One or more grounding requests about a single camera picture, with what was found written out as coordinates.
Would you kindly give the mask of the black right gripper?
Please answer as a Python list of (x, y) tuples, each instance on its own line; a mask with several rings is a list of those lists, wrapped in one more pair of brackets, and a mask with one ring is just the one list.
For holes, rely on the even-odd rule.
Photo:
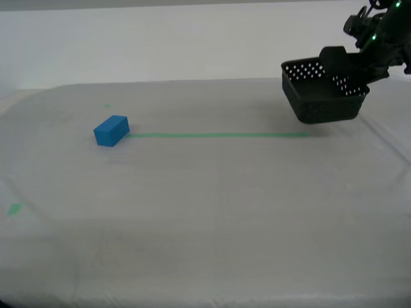
[(319, 55), (325, 79), (370, 84), (388, 78), (388, 68), (405, 64), (410, 74), (410, 22), (374, 22), (367, 27), (360, 53), (344, 46), (324, 47)]

